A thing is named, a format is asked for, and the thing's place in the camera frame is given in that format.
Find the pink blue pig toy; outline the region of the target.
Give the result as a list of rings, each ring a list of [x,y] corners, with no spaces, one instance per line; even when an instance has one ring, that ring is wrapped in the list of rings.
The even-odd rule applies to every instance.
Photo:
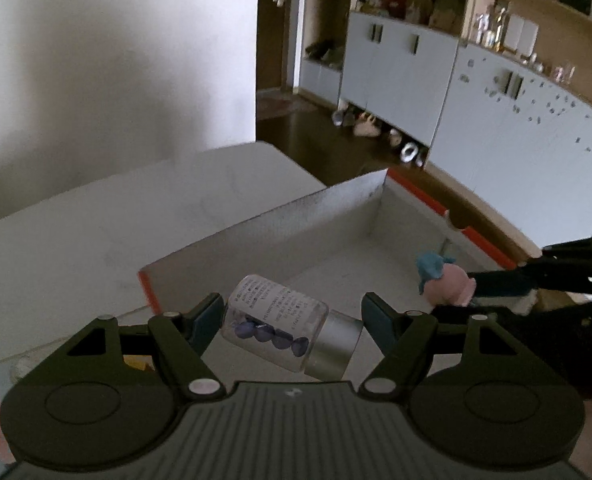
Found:
[[[427,252],[416,258],[419,294],[432,306],[467,307],[474,298],[476,281],[453,258]]]

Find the clear pill bottle silver cap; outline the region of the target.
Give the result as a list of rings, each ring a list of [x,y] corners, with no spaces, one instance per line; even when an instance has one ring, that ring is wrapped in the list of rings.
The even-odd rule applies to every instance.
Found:
[[[227,298],[221,334],[231,344],[284,370],[338,382],[362,330],[358,318],[249,274]]]

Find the red cardboard storage box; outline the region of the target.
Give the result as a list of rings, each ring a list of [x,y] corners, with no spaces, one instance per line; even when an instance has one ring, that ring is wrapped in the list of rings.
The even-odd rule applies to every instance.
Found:
[[[449,226],[446,206],[391,171],[325,188],[172,252],[139,271],[155,312],[187,311],[210,292],[229,296],[259,274],[356,318],[376,292],[398,311],[427,310],[415,260],[441,252],[473,272],[515,260],[472,228]]]

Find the dark entrance door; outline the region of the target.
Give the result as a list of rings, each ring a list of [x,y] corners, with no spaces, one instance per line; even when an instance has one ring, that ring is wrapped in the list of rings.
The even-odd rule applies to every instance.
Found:
[[[290,0],[258,0],[256,89],[282,88],[286,78]]]

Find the white wall cabinet unit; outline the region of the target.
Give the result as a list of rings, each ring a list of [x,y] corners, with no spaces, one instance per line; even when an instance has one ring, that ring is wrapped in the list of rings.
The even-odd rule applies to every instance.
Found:
[[[592,236],[592,0],[301,0],[297,89],[539,246]]]

